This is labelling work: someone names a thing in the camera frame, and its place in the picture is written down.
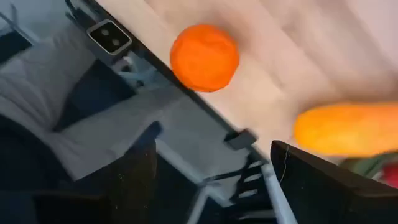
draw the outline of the orange ball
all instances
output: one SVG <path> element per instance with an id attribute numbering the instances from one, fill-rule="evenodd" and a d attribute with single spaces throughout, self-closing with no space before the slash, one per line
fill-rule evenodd
<path id="1" fill-rule="evenodd" d="M 186 28 L 170 53 L 174 74 L 196 91 L 216 91 L 228 85 L 239 64 L 236 42 L 224 31 L 208 24 Z"/>

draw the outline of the wooden table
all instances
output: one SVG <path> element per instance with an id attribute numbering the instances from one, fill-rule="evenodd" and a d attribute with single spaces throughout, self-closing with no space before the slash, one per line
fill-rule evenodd
<path id="1" fill-rule="evenodd" d="M 97 0 L 166 65 L 176 36 L 197 23 L 239 44 L 231 83 L 198 93 L 234 128 L 249 128 L 269 156 L 292 142 L 295 117 L 336 101 L 391 100 L 398 91 L 398 1 Z"/>

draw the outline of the yellow fruit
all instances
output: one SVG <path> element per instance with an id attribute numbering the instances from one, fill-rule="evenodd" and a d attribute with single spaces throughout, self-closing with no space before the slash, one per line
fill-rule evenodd
<path id="1" fill-rule="evenodd" d="M 370 157 L 398 149 L 398 103 L 342 103 L 308 110 L 294 139 L 328 156 Z"/>

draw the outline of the orange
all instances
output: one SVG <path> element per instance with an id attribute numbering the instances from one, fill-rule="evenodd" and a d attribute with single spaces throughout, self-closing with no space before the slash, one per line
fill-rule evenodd
<path id="1" fill-rule="evenodd" d="M 208 24 L 186 28 L 175 40 L 170 63 L 176 77 L 196 91 L 216 91 L 228 85 L 239 64 L 236 42 Z"/>

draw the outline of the red object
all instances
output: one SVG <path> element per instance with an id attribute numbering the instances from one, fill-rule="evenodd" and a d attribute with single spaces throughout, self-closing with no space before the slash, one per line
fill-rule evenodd
<path id="1" fill-rule="evenodd" d="M 389 185 L 398 188 L 398 163 L 387 164 L 383 167 L 382 179 Z"/>

